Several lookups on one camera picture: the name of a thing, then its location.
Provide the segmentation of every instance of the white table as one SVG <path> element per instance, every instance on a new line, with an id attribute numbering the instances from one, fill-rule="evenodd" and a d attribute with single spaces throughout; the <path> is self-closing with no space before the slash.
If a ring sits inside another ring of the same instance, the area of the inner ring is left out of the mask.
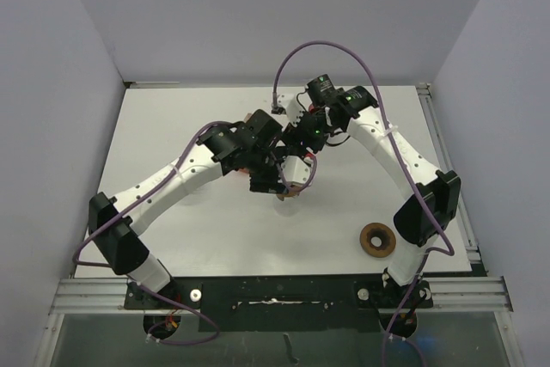
<path id="1" fill-rule="evenodd" d="M 437 164 L 416 89 L 381 90 L 391 122 Z M 281 88 L 281 93 L 301 91 Z M 243 119 L 257 108 L 269 113 L 270 102 L 270 88 L 128 89 L 100 191 L 112 196 L 153 174 L 176 158 L 202 125 Z M 318 160 L 313 185 L 298 199 L 281 203 L 273 195 L 251 193 L 248 176 L 231 173 L 174 205 L 141 238 L 174 276 L 382 272 L 391 255 L 367 255 L 359 233 L 372 222 L 394 229 L 393 216 L 404 199 L 384 169 L 354 140 L 325 148 Z M 470 271 L 456 220 L 446 234 L 456 255 L 432 254 L 425 271 Z M 81 258 L 104 262 L 93 244 Z M 76 270 L 78 278 L 112 276 L 105 268 Z"/>

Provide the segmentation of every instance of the gray floor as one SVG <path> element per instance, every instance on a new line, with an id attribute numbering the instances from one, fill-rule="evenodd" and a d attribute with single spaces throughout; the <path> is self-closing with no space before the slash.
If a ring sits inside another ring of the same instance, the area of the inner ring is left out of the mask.
<path id="1" fill-rule="evenodd" d="M 380 366 L 380 333 L 332 330 L 290 333 L 223 333 L 195 347 L 146 344 L 141 315 L 67 315 L 53 367 L 117 366 Z M 175 339 L 197 337 L 187 316 Z M 493 313 L 419 315 L 413 336 L 429 366 L 508 366 Z M 420 366 L 405 343 L 388 346 L 388 367 Z"/>

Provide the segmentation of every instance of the wooden ring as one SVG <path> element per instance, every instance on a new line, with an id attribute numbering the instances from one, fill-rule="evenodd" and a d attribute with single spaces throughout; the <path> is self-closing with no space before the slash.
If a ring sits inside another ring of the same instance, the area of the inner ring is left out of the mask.
<path id="1" fill-rule="evenodd" d="M 382 242 L 379 247 L 372 243 L 373 238 Z M 370 223 L 361 231 L 359 236 L 364 252 L 376 258 L 385 258 L 395 250 L 395 234 L 383 223 Z"/>

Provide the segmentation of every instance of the white wall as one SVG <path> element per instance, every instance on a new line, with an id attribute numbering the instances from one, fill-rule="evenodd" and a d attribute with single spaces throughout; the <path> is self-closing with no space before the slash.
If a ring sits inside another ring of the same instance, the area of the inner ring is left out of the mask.
<path id="1" fill-rule="evenodd" d="M 550 346 L 550 1 L 480 0 L 434 84 L 484 262 L 529 366 Z"/>
<path id="2" fill-rule="evenodd" d="M 32 363 L 123 94 L 79 0 L 0 0 L 0 364 Z"/>
<path id="3" fill-rule="evenodd" d="M 383 83 L 433 80 L 478 0 L 82 0 L 126 81 L 272 82 L 307 40 L 352 47 Z M 297 55 L 283 82 L 329 72 L 364 80 L 350 58 Z"/>

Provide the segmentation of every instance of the purple cable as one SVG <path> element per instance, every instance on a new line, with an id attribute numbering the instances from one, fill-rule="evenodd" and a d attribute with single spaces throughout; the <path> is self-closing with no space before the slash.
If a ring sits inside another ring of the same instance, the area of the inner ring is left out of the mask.
<path id="1" fill-rule="evenodd" d="M 311 185 L 311 182 L 315 177 L 315 173 L 317 172 L 317 157 L 312 156 L 312 159 L 313 159 L 313 165 L 311 166 L 311 174 L 309 174 L 308 180 L 306 180 L 301 187 L 294 187 L 294 188 L 290 185 L 290 183 L 284 177 L 284 172 L 281 165 L 278 162 L 275 162 L 275 165 L 277 165 L 278 176 L 283 182 L 284 187 L 289 191 L 289 193 L 300 193 L 301 191 L 303 191 L 304 189 L 306 189 Z"/>
<path id="2" fill-rule="evenodd" d="M 277 86 L 278 86 L 278 80 L 281 77 L 281 73 L 283 72 L 283 68 L 286 66 L 286 64 L 288 63 L 290 58 L 292 58 L 297 52 L 301 51 L 302 49 L 304 49 L 308 46 L 314 46 L 314 45 L 331 46 L 331 47 L 334 47 L 336 49 L 339 49 L 342 52 L 345 52 L 348 55 L 350 55 L 352 58 L 354 58 L 359 63 L 359 65 L 361 65 L 361 67 L 364 69 L 367 76 L 369 77 L 369 80 L 370 80 L 370 83 L 372 84 L 373 89 L 375 90 L 376 99 L 378 100 L 378 106 L 380 108 L 380 114 L 382 116 L 382 123 L 384 124 L 384 128 L 386 128 L 386 130 L 389 130 L 389 122 L 388 122 L 388 117 L 386 116 L 386 109 L 385 109 L 383 101 L 382 101 L 382 94 L 380 93 L 380 89 L 378 88 L 378 83 L 376 82 L 376 79 L 374 78 L 374 75 L 370 71 L 369 67 L 351 49 L 348 49 L 345 46 L 342 46 L 342 45 L 339 45 L 338 43 L 330 42 L 330 41 L 327 41 L 327 40 L 312 40 L 311 42 L 306 42 L 306 43 L 300 45 L 299 47 L 297 47 L 296 49 L 294 49 L 292 52 L 290 52 L 287 55 L 286 58 L 284 58 L 283 63 L 278 68 L 277 75 L 275 76 L 275 81 L 273 83 L 272 108 L 277 108 L 278 107 L 278 104 L 277 104 Z M 382 366 L 386 365 L 386 361 L 385 361 L 385 358 L 386 358 L 386 343 L 388 341 L 389 331 L 391 331 L 391 327 L 394 325 L 394 322 L 395 322 L 395 319 L 397 318 L 397 315 L 403 309 L 403 306 L 405 305 L 406 301 L 408 300 L 411 293 L 413 292 L 414 285 L 416 285 L 416 283 L 418 282 L 419 274 L 424 269 L 425 263 L 428 259 L 428 254 L 432 251 L 436 251 L 436 252 L 439 252 L 439 253 L 442 253 L 442 254 L 445 254 L 445 255 L 448 255 L 448 256 L 455 255 L 455 249 L 451 245 L 451 243 L 449 241 L 449 238 L 445 235 L 445 233 L 443 232 L 443 229 L 441 228 L 441 226 L 437 222 L 436 218 L 433 216 L 433 213 L 430 211 L 430 208 L 425 203 L 424 198 L 422 197 L 422 194 L 420 193 L 420 191 L 416 187 L 416 184 L 413 180 L 413 177 L 411 176 L 411 174 L 407 170 L 405 161 L 403 160 L 403 157 L 401 156 L 399 148 L 397 147 L 397 143 L 395 142 L 394 134 L 392 132 L 389 132 L 388 138 L 389 138 L 389 142 L 391 143 L 392 148 L 394 150 L 395 157 L 397 158 L 397 162 L 400 164 L 400 167 L 403 170 L 403 174 L 405 174 L 405 178 L 406 178 L 407 182 L 409 183 L 409 185 L 411 186 L 411 189 L 412 189 L 412 192 L 414 193 L 414 196 L 416 197 L 417 201 L 419 202 L 420 206 L 422 207 L 422 210 L 424 211 L 425 215 L 428 217 L 428 220 L 430 221 L 430 223 L 434 226 L 437 233 L 442 237 L 443 242 L 445 243 L 445 246 L 447 247 L 448 251 L 443 249 L 443 248 L 435 248 L 435 247 L 431 247 L 431 248 L 426 249 L 425 257 L 422 260 L 422 263 L 420 264 L 419 269 L 417 270 L 417 273 L 414 276 L 414 279 L 412 280 L 411 284 L 409 285 L 409 288 L 406 291 L 405 296 L 403 296 L 403 299 L 401 300 L 399 306 L 397 307 L 397 310 L 394 312 L 394 315 L 392 316 L 392 318 L 391 318 L 391 320 L 388 324 L 388 328 L 384 332 L 384 340 L 382 342 Z M 424 360 L 424 357 L 422 355 L 421 355 L 421 359 L 422 359 L 422 364 L 425 365 L 425 360 Z"/>
<path id="3" fill-rule="evenodd" d="M 216 121 L 216 122 L 210 122 L 209 124 L 206 124 L 202 128 L 199 129 L 197 133 L 191 138 L 191 141 L 189 141 L 189 144 L 187 144 L 186 148 L 181 153 L 181 156 L 178 158 L 177 163 L 175 164 L 175 168 L 179 168 L 183 162 L 186 160 L 187 156 L 189 155 L 189 152 L 191 152 L 191 148 L 195 145 L 197 142 L 197 139 L 199 139 L 199 136 L 202 135 L 206 130 L 209 128 L 215 126 L 215 125 L 229 125 L 229 122 L 222 122 L 222 121 Z M 127 215 L 130 211 L 132 211 L 134 208 L 136 208 L 138 205 L 141 205 L 143 202 L 145 202 L 151 195 L 159 192 L 162 187 L 164 187 L 168 182 L 174 178 L 175 176 L 175 169 L 172 169 L 166 177 L 160 181 L 154 188 L 152 188 L 150 191 L 148 191 L 145 195 L 143 195 L 140 199 L 137 199 L 132 204 L 128 205 L 123 211 L 119 212 L 117 215 L 109 219 L 106 223 L 104 223 L 100 228 L 98 228 L 96 231 L 94 231 L 88 238 L 84 240 L 82 244 L 80 244 L 77 248 L 75 253 L 72 255 L 72 262 L 74 262 L 78 266 L 101 266 L 105 268 L 111 268 L 110 265 L 100 263 L 100 262 L 87 262 L 87 261 L 80 261 L 80 253 L 83 251 L 83 249 L 86 248 L 88 244 L 90 244 L 96 237 L 101 235 L 104 231 L 107 230 L 111 225 L 119 221 L 123 216 Z"/>
<path id="4" fill-rule="evenodd" d="M 208 318 L 206 315 L 204 315 L 202 313 L 199 313 L 196 309 L 192 309 L 191 307 L 187 307 L 185 304 L 178 303 L 174 300 L 171 300 L 169 298 L 161 296 L 160 294 L 150 290 L 149 288 L 147 288 L 144 285 L 139 285 L 139 288 L 141 288 L 147 294 L 150 294 L 151 296 L 153 296 L 154 298 L 156 298 L 158 300 L 163 300 L 165 303 L 168 303 L 168 304 L 173 305 L 173 306 L 175 306 L 179 309 L 184 309 L 185 311 L 189 311 L 190 313 L 195 314 L 198 318 L 203 319 L 208 324 L 213 326 L 214 329 L 216 330 L 216 332 L 213 335 L 209 335 L 208 337 L 205 337 L 203 339 L 194 339 L 194 340 L 190 340 L 190 341 L 166 341 L 165 339 L 161 339 L 161 340 L 159 340 L 159 343 L 164 344 L 166 346 L 195 346 L 197 344 L 204 344 L 204 343 L 208 343 L 210 341 L 213 341 L 214 339 L 217 338 L 218 335 L 220 335 L 220 327 L 214 321 L 212 321 L 210 318 Z M 153 326 L 150 327 L 149 330 L 147 330 L 147 334 L 152 334 L 152 332 L 153 332 L 153 330 L 155 330 L 155 328 L 160 327 L 164 323 L 165 323 L 165 321 L 157 322 L 157 324 L 154 324 Z"/>

